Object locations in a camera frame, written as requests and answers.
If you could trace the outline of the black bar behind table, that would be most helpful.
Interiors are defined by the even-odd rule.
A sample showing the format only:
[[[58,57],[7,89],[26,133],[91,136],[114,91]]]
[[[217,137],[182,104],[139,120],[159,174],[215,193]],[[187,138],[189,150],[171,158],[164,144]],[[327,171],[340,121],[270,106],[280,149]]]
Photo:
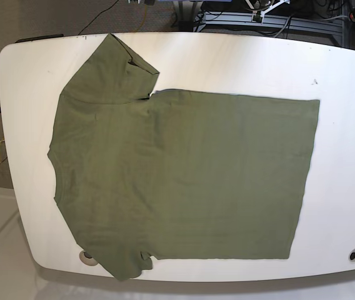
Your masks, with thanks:
[[[18,39],[15,43],[26,43],[26,42],[31,42],[31,41],[40,41],[40,40],[45,40],[45,39],[54,39],[54,38],[63,38],[63,37],[64,37],[64,34],[51,34],[51,35]]]

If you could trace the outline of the grey metal table leg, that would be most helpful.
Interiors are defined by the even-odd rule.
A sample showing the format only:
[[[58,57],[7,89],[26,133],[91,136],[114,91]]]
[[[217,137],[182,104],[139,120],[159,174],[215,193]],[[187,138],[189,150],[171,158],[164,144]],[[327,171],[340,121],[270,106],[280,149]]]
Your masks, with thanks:
[[[195,18],[203,1],[173,1],[172,3],[177,16],[178,31],[193,32],[196,26]]]

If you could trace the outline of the olive green T-shirt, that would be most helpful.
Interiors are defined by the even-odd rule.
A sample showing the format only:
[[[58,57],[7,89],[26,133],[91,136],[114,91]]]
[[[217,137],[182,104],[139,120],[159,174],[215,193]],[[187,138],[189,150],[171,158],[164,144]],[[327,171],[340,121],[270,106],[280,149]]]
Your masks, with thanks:
[[[59,95],[48,158],[76,243],[116,279],[153,259],[287,259],[319,100],[168,89],[108,35]]]

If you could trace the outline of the aluminium frame rail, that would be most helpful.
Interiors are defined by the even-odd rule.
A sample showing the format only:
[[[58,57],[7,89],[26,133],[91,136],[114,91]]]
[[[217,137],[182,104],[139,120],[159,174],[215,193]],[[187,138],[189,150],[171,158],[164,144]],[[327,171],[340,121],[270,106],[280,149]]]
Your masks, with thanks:
[[[277,37],[282,33],[314,34],[329,38],[335,45],[350,46],[349,21],[346,16],[327,19],[304,19],[294,16],[265,15],[256,18],[243,12],[208,12],[199,17],[199,27],[222,27],[232,31],[256,31]]]

